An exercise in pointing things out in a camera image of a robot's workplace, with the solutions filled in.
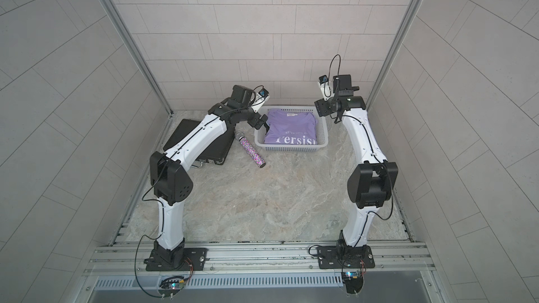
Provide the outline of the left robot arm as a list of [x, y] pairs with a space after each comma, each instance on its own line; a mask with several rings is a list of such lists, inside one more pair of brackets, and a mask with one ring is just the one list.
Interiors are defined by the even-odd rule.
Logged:
[[154, 242], [149, 265], [159, 270], [166, 267], [178, 269], [184, 264], [185, 237], [182, 219], [185, 199], [191, 194], [194, 183], [188, 171], [200, 154], [227, 130], [240, 122], [252, 128], [268, 128], [268, 118], [258, 110], [269, 98], [270, 93], [259, 86], [258, 90], [235, 85], [232, 95], [213, 105], [201, 123], [189, 132], [178, 144], [150, 157], [150, 182], [157, 202], [160, 233]]

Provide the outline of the white plastic basket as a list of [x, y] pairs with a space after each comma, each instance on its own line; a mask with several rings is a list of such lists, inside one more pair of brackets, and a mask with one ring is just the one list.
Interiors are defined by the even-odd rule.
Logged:
[[260, 109], [261, 114], [267, 114], [271, 109], [280, 109], [288, 114], [298, 114], [300, 112], [310, 112], [317, 120], [316, 124], [316, 139], [317, 144], [265, 144], [265, 136], [267, 134], [266, 128], [263, 126], [259, 130], [254, 130], [255, 144], [267, 151], [284, 151], [284, 152], [315, 152], [328, 145], [328, 127], [326, 119], [320, 117], [317, 114], [316, 108], [311, 106], [284, 106], [284, 105], [271, 105], [269, 107], [262, 107]]

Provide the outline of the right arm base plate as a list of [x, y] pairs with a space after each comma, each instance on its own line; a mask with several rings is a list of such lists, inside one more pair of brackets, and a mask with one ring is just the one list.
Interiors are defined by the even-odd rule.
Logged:
[[373, 269], [376, 267], [371, 247], [352, 248], [318, 246], [314, 256], [317, 258], [320, 269]]

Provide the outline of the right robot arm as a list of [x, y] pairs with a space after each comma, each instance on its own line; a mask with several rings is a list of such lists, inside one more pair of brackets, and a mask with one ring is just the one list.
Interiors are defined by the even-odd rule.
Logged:
[[318, 114], [334, 114], [335, 122], [345, 126], [357, 160], [347, 181], [352, 203], [348, 222], [335, 249], [319, 251], [321, 266], [373, 267], [367, 236], [379, 209], [392, 198], [399, 170], [382, 153], [371, 129], [366, 104], [355, 95], [359, 87], [352, 85], [351, 76], [343, 74], [330, 79], [324, 75], [319, 78], [319, 87], [323, 98], [314, 103]]

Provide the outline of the purple t-shirt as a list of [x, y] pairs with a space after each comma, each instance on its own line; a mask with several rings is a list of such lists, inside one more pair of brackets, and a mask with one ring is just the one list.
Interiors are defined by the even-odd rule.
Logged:
[[315, 145], [318, 120], [311, 112], [287, 112], [270, 109], [267, 113], [269, 130], [265, 144]]

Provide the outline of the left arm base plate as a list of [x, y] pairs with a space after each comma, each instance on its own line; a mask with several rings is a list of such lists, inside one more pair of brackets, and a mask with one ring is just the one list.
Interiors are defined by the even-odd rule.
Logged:
[[180, 272], [202, 271], [207, 258], [207, 248], [184, 248], [181, 251], [173, 251], [172, 258], [166, 259], [152, 251], [149, 258], [144, 260], [147, 272]]

